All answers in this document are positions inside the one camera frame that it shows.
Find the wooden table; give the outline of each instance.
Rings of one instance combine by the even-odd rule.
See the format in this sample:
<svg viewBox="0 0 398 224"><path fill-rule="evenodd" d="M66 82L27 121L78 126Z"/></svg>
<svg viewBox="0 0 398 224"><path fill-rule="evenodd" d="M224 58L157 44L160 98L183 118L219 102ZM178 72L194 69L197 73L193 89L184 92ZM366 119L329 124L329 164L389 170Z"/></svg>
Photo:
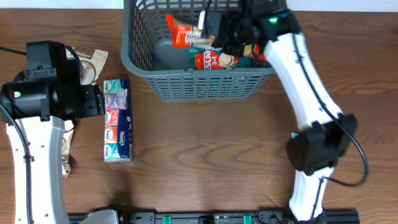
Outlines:
<svg viewBox="0 0 398 224"><path fill-rule="evenodd" d="M80 121L72 172L64 182L68 212L129 203L160 212L283 207L294 184L285 153L296 120L274 75L242 100L166 102L120 60L121 10L0 10L0 45L55 40L109 52L98 83L129 78L134 162L103 162L104 118ZM366 185L329 183L326 208L357 208L363 223L398 220L398 14L298 12L308 48L330 95L359 122L356 138L369 158ZM26 69L22 55L0 52L0 85ZM5 124L0 128L0 223L14 222L14 170ZM333 176L363 172L351 146Z"/></svg>

